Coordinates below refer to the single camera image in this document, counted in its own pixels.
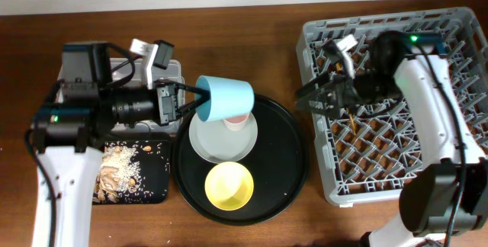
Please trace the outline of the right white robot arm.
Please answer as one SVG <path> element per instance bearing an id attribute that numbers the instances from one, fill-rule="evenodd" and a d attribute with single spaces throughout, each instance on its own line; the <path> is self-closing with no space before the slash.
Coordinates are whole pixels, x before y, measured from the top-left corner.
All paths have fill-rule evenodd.
<path id="1" fill-rule="evenodd" d="M 370 46 L 371 70 L 357 74 L 348 35 L 323 45 L 341 66 L 296 93 L 299 109 L 337 119 L 342 110 L 387 98 L 406 101 L 422 156 L 422 172 L 401 192 L 400 212 L 380 229 L 365 233 L 362 246 L 450 244 L 487 220 L 487 157 L 464 119 L 451 86 L 448 61 L 438 34 L 380 33 Z"/>

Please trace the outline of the blue plastic cup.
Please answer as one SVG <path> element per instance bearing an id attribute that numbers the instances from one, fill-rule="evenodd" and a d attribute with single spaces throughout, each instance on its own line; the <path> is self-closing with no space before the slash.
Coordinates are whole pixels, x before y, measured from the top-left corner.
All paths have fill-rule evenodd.
<path id="1" fill-rule="evenodd" d="M 254 107 L 255 94 L 245 81 L 201 75 L 195 84 L 210 92 L 210 98 L 196 109 L 203 122 L 248 114 Z"/>

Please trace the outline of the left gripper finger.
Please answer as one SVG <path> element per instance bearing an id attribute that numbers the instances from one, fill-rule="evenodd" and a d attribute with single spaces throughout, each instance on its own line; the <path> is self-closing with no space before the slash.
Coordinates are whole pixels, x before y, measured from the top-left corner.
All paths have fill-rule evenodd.
<path id="1" fill-rule="evenodd" d="M 191 103 L 185 104 L 181 106 L 178 110 L 177 113 L 183 117 L 192 111 L 196 111 L 198 107 L 200 107 L 202 104 L 206 103 L 206 101 L 203 100 L 197 100 L 197 101 L 192 101 Z"/>
<path id="2" fill-rule="evenodd" d="M 185 85 L 182 83 L 178 83 L 178 89 L 189 91 L 190 93 L 195 94 L 196 98 L 209 98 L 210 92 L 203 88 L 198 88 L 195 86 Z"/>

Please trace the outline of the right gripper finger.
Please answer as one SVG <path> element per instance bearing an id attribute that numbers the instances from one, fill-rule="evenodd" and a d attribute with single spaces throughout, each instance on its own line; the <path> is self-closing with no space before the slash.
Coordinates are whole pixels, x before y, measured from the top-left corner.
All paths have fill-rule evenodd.
<path id="1" fill-rule="evenodd" d="M 333 84 L 330 75 L 320 75 L 299 88 L 295 92 L 295 98 L 297 100 L 313 100 L 323 89 L 330 89 Z"/>
<path id="2" fill-rule="evenodd" d="M 307 111 L 312 114 L 323 116 L 330 116 L 332 114 L 332 110 L 324 103 L 310 96 L 299 97 L 296 101 L 296 106 L 298 110 Z"/>

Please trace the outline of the yellow bowl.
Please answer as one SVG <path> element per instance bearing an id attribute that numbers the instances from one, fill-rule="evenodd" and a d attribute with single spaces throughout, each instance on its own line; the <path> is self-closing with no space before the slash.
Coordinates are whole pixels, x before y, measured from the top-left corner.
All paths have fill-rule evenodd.
<path id="1" fill-rule="evenodd" d="M 254 179 L 244 165 L 223 162 L 208 172 L 204 191 L 214 207 L 225 211 L 238 210 L 251 200 Z"/>

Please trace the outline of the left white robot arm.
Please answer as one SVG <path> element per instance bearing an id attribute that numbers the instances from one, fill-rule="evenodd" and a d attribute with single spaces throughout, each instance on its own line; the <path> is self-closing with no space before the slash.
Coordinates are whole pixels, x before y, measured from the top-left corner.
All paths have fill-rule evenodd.
<path id="1" fill-rule="evenodd" d="M 178 120 L 209 101 L 210 92 L 168 80 L 154 89 L 101 89 L 95 83 L 56 82 L 24 135 L 37 167 L 34 246 L 86 246 L 92 195 L 116 124 Z"/>

